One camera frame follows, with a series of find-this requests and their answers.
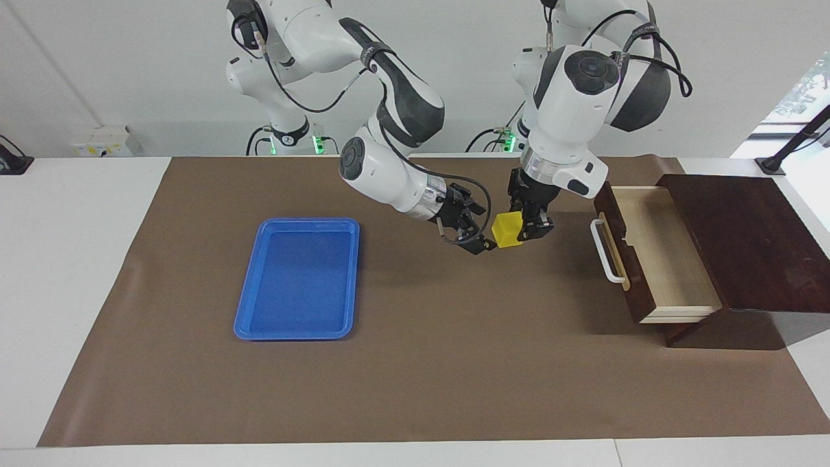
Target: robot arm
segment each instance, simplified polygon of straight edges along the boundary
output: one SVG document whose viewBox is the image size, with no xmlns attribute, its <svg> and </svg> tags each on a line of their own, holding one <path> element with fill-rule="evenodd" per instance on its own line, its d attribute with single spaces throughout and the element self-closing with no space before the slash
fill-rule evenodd
<svg viewBox="0 0 830 467">
<path fill-rule="evenodd" d="M 608 167 L 588 150 L 603 124 L 633 131 L 663 112 L 671 93 L 659 61 L 661 38 L 646 0 L 542 0 L 553 3 L 552 52 L 524 49 L 514 77 L 527 95 L 514 134 L 525 146 L 521 167 L 512 171 L 511 211 L 521 211 L 518 240 L 545 236 L 554 226 L 548 205 L 567 190 L 593 198 Z M 621 51 L 611 57 L 594 49 L 603 37 Z"/>
<path fill-rule="evenodd" d="M 291 66 L 288 70 L 282 65 L 283 61 L 291 65 L 290 54 L 278 35 L 268 33 L 258 3 L 231 0 L 227 4 L 227 20 L 231 25 L 234 40 L 246 49 L 259 50 L 256 33 L 264 32 L 261 33 L 261 37 L 263 40 L 267 37 L 267 50 L 271 51 L 276 67 L 280 69 L 286 82 L 297 81 L 310 74 L 301 66 Z M 320 129 L 280 90 L 268 68 L 261 64 L 262 58 L 249 53 L 230 60 L 225 66 L 228 82 L 234 90 L 256 99 L 265 108 L 270 122 L 267 129 L 278 155 L 303 155 L 314 152 L 314 141 L 307 136 L 310 133 L 316 134 Z"/>
<path fill-rule="evenodd" d="M 469 190 L 447 185 L 444 175 L 408 160 L 414 149 L 443 127 L 444 103 L 389 46 L 360 22 L 338 19 L 325 0 L 280 0 L 267 7 L 263 3 L 262 8 L 253 0 L 234 2 L 249 5 L 234 6 L 247 16 L 239 22 L 244 13 L 232 12 L 233 24 L 244 23 L 243 36 L 251 39 L 245 41 L 246 48 L 261 49 L 286 97 L 285 84 L 356 61 L 381 81 L 383 99 L 378 109 L 341 151 L 339 170 L 346 183 L 415 219 L 455 229 L 455 240 L 444 239 L 471 253 L 496 247 L 473 218 L 486 210 Z"/>
</svg>

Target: white wall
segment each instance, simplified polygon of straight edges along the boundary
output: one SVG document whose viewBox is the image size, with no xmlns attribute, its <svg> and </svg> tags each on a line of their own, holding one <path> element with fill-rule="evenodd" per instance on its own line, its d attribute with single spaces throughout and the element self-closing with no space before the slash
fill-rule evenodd
<svg viewBox="0 0 830 467">
<path fill-rule="evenodd" d="M 652 2 L 695 94 L 682 100 L 675 88 L 666 113 L 645 130 L 603 130 L 593 143 L 600 154 L 728 157 L 830 47 L 824 0 Z M 241 153 L 266 119 L 225 82 L 226 60 L 240 54 L 226 3 L 0 0 L 0 132 L 42 156 L 70 155 L 72 129 L 96 123 L 129 125 L 148 155 Z M 334 6 L 371 26 L 444 96 L 447 124 L 427 152 L 463 150 L 479 130 L 504 124 L 522 98 L 510 64 L 522 47 L 544 43 L 537 0 Z M 309 105 L 327 104 L 356 70 L 293 87 Z M 379 84 L 365 76 L 318 121 L 342 145 L 379 97 Z"/>
</svg>

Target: yellow cube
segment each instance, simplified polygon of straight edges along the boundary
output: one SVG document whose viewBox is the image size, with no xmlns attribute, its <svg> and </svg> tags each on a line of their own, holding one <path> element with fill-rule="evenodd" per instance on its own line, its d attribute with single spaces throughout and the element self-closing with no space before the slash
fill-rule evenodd
<svg viewBox="0 0 830 467">
<path fill-rule="evenodd" d="M 521 212 L 515 211 L 512 213 L 497 214 L 491 230 L 496 237 L 496 243 L 498 243 L 499 248 L 520 246 L 522 244 L 519 241 L 521 227 Z"/>
</svg>

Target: wooden cabinet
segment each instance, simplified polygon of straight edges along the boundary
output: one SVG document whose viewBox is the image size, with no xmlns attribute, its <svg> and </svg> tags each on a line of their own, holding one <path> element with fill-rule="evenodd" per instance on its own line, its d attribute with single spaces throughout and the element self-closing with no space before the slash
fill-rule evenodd
<svg viewBox="0 0 830 467">
<path fill-rule="evenodd" d="M 594 206 L 609 278 L 669 346 L 775 350 L 830 329 L 830 260 L 771 179 L 665 175 L 606 184 Z"/>
</svg>

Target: blue tray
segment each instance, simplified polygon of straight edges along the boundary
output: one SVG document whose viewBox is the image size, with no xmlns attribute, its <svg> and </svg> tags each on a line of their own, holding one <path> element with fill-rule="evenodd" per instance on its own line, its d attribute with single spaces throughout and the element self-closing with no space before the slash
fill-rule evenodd
<svg viewBox="0 0 830 467">
<path fill-rule="evenodd" d="M 270 219 L 256 234 L 233 331 L 246 341 L 330 341 L 352 330 L 360 225 Z"/>
</svg>

